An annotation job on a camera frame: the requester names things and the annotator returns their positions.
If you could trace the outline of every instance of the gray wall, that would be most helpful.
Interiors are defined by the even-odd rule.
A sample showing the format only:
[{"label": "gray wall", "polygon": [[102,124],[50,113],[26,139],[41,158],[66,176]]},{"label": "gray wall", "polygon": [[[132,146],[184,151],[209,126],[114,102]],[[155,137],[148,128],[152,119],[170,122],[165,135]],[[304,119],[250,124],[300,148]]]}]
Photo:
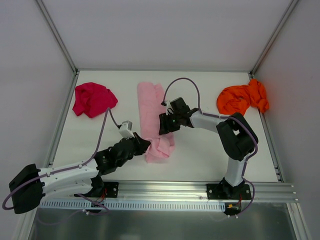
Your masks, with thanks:
[{"label": "gray wall", "polygon": [[249,71],[290,0],[44,0],[78,68]]},{"label": "gray wall", "polygon": [[[0,1],[0,199],[27,164],[43,164],[72,73],[32,0]],[[0,210],[0,239],[19,215]]]},{"label": "gray wall", "polygon": [[285,179],[293,182],[314,239],[320,235],[320,1],[302,0],[256,77],[266,87]]}]

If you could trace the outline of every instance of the white table surface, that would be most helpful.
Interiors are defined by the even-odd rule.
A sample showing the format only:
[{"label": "white table surface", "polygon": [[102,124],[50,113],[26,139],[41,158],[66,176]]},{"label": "white table surface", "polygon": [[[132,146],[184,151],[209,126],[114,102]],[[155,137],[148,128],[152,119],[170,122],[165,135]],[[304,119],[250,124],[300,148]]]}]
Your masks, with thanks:
[{"label": "white table surface", "polygon": [[[161,83],[163,88],[180,77],[191,78],[200,90],[201,108],[204,112],[218,113],[216,99],[226,87],[247,84],[247,73],[239,72],[178,72],[178,71],[80,71],[76,85],[94,82],[111,89],[118,99],[112,113],[118,124],[130,120],[132,130],[140,134],[137,84],[139,82]],[[168,91],[167,99],[183,97],[189,107],[197,107],[197,92],[194,86],[180,80]],[[76,116],[72,101],[53,166],[60,167],[87,160],[96,148],[103,114],[89,118],[85,114]],[[250,107],[245,114],[258,143],[258,153],[251,158],[245,178],[253,182],[277,182],[274,164],[267,144],[265,132],[257,109]],[[107,118],[99,150],[113,146],[121,139],[118,129]],[[145,156],[136,156],[115,172],[105,175],[105,180],[143,181],[220,181],[226,171],[228,156],[219,136],[204,129],[181,127],[174,132],[175,151],[163,163],[146,163]]]}]

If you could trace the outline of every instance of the cable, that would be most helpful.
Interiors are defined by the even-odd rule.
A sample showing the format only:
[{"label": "cable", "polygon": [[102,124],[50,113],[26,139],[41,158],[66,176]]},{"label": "cable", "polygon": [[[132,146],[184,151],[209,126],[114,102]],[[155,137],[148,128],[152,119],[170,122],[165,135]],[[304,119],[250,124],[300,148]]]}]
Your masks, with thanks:
[{"label": "cable", "polygon": [[212,192],[214,193],[216,191],[216,189],[220,186],[220,184],[222,184],[223,180],[221,180],[216,186],[215,188],[212,190]]},{"label": "cable", "polygon": [[[102,126],[101,126],[101,130],[100,130],[100,134],[99,134],[99,137],[98,137],[98,142],[97,142],[96,148],[95,148],[92,156],[91,156],[87,161],[85,161],[82,165],[88,164],[88,163],[95,157],[95,155],[96,155],[97,152],[98,152],[98,149],[99,149],[99,146],[100,146],[100,142],[101,142],[101,138],[102,138],[102,135],[103,135],[103,132],[104,132],[104,129],[105,129],[108,112],[110,112],[110,115],[111,115],[111,118],[112,118],[112,120],[113,120],[113,123],[116,125],[117,128],[119,128],[119,125],[116,123],[116,121],[115,121],[115,119],[114,119],[114,117],[113,117],[113,115],[112,115],[111,109],[108,107],[107,110],[105,111],[105,114],[104,114],[103,123],[102,123]],[[69,170],[73,170],[73,169],[78,169],[78,168],[80,168],[79,165],[66,167],[66,168],[63,168],[63,169],[59,169],[59,170],[52,171],[52,172],[50,172],[49,174],[48,174],[48,173],[45,173],[45,174],[43,174],[43,175],[34,177],[34,178],[32,178],[32,179],[24,182],[23,184],[21,184],[21,185],[19,185],[17,188],[15,188],[12,192],[10,192],[10,194],[3,200],[2,208],[3,208],[4,210],[12,210],[12,209],[14,209],[14,206],[10,206],[10,207],[7,207],[7,206],[6,206],[8,200],[9,200],[17,191],[19,191],[20,189],[24,188],[24,187],[27,186],[28,184],[33,183],[33,182],[35,182],[35,181],[38,181],[38,180],[41,179],[41,178],[49,177],[50,175],[53,175],[53,174],[57,174],[57,173],[61,173],[61,172],[65,172],[65,171],[69,171]]]},{"label": "cable", "polygon": [[256,189],[255,189],[255,186],[254,184],[251,182],[251,181],[248,181],[245,179],[244,175],[245,175],[245,172],[246,172],[246,168],[247,168],[247,164],[248,164],[248,160],[250,158],[252,158],[254,155],[257,154],[258,152],[258,144],[257,144],[257,141],[256,139],[254,138],[254,136],[251,134],[251,132],[246,128],[246,126],[240,122],[238,119],[232,117],[232,116],[220,116],[220,115],[216,115],[216,114],[212,114],[212,113],[206,113],[206,112],[203,112],[201,107],[200,107],[200,91],[199,91],[199,88],[197,86],[197,84],[191,80],[190,78],[187,78],[187,77],[179,77],[175,80],[173,80],[169,85],[168,87],[166,88],[165,92],[164,92],[164,96],[163,96],[163,103],[165,102],[166,100],[166,96],[167,96],[167,92],[169,90],[169,88],[171,87],[172,84],[174,84],[175,82],[179,81],[179,80],[188,80],[189,82],[191,82],[193,84],[193,86],[195,87],[195,90],[196,90],[196,93],[197,93],[197,99],[198,99],[198,109],[199,109],[199,112],[204,115],[204,116],[208,116],[208,117],[214,117],[214,118],[218,118],[218,119],[230,119],[232,121],[235,121],[237,124],[239,124],[242,129],[249,135],[249,137],[251,138],[251,140],[253,141],[253,144],[254,144],[254,151],[252,154],[250,154],[249,156],[247,156],[245,158],[245,162],[244,162],[244,165],[243,165],[243,169],[242,169],[242,173],[241,173],[241,177],[242,179],[246,182],[246,183],[249,183],[251,186],[252,186],[252,198],[251,198],[251,201],[249,202],[249,204],[246,206],[245,209],[243,209],[240,213],[243,213],[245,210],[247,210],[251,204],[253,203],[254,201],[254,198],[255,198],[255,194],[256,194]]},{"label": "cable", "polygon": [[107,194],[107,189],[105,188],[104,191],[102,192],[102,195],[97,200],[95,200],[95,202],[102,203],[105,200],[106,194]]},{"label": "cable", "polygon": [[240,193],[240,195],[239,195],[239,201],[236,203],[236,205],[241,205],[241,202],[242,202],[242,195],[241,195],[241,193]]},{"label": "cable", "polygon": [[39,214],[38,212],[35,214],[35,219],[42,225],[46,225],[46,226],[55,226],[55,225],[59,225],[62,224],[66,221],[68,221],[71,217],[73,217],[74,215],[76,215],[77,213],[83,212],[82,209],[74,211],[73,213],[71,213],[68,217],[66,217],[65,219],[61,220],[61,221],[57,221],[57,222],[44,222],[39,218]]},{"label": "cable", "polygon": [[93,205],[97,205],[97,206],[99,206],[100,208],[103,208],[104,210],[107,211],[107,212],[99,212],[99,213],[94,213],[94,212],[89,212],[89,211],[87,211],[87,212],[86,212],[87,215],[105,215],[105,214],[108,214],[108,213],[109,213],[109,209],[108,209],[106,206],[102,205],[101,203],[96,202],[96,201],[94,201],[94,200],[91,200],[90,198],[88,198],[88,197],[86,197],[86,196],[83,196],[83,195],[80,194],[80,193],[78,193],[77,195],[78,195],[79,197],[82,197],[83,199],[91,202]]}]

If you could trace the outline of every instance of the aluminum frame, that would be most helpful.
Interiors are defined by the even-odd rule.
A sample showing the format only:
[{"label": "aluminum frame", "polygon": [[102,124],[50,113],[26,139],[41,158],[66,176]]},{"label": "aluminum frame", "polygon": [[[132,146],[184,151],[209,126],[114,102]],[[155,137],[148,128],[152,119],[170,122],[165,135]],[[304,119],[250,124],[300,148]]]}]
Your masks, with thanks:
[{"label": "aluminum frame", "polygon": [[[79,76],[79,71],[69,54],[55,24],[52,20],[43,0],[34,0],[38,6],[44,20],[48,24],[48,27],[59,45],[63,55],[65,56],[69,66],[71,67],[74,76],[70,83],[69,92],[62,108],[56,130],[54,132],[54,137],[48,151],[45,167],[48,167],[53,163],[55,154],[58,149],[59,141],[62,135],[63,127],[67,118],[67,113],[70,107],[70,102],[73,96],[74,89]],[[271,49],[276,38],[283,29],[283,26],[287,22],[293,10],[298,5],[300,0],[291,0],[290,4],[283,13],[279,23],[277,24],[275,30],[271,34],[269,40],[267,41],[261,55],[256,61],[252,68],[249,76],[254,74],[263,60],[267,56],[269,50]],[[264,132],[269,145],[270,153],[275,167],[278,168],[278,175],[282,182],[273,183],[259,183],[255,182],[256,196],[254,201],[260,203],[287,203],[288,210],[290,212],[290,217],[292,225],[296,234],[297,239],[311,239],[311,236],[306,227],[302,211],[300,209],[299,200],[296,197],[296,192],[294,191],[294,186],[290,183],[284,183],[285,179],[282,175],[282,170],[280,166],[280,161],[278,161],[277,153],[274,148],[272,138],[270,136],[268,124],[265,120],[263,114],[260,115]],[[208,182],[172,182],[172,181],[120,181],[119,182],[119,193],[118,198],[123,201],[129,200],[140,200],[140,201],[184,201],[184,202],[194,202],[194,201],[208,201],[206,195],[206,185]],[[14,238],[16,239],[27,239],[31,231],[31,222],[35,216],[35,210],[26,213],[18,223],[17,228],[19,228],[19,233],[17,233]]]}]

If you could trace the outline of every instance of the orange cloth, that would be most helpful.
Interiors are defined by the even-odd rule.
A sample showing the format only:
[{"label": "orange cloth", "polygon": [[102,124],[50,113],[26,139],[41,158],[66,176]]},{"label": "orange cloth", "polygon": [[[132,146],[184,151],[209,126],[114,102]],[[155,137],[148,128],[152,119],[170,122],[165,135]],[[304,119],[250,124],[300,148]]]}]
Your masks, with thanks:
[{"label": "orange cloth", "polygon": [[220,93],[216,100],[219,113],[232,115],[241,113],[245,115],[250,105],[258,108],[261,113],[269,109],[265,86],[252,79],[248,85],[230,86]]}]

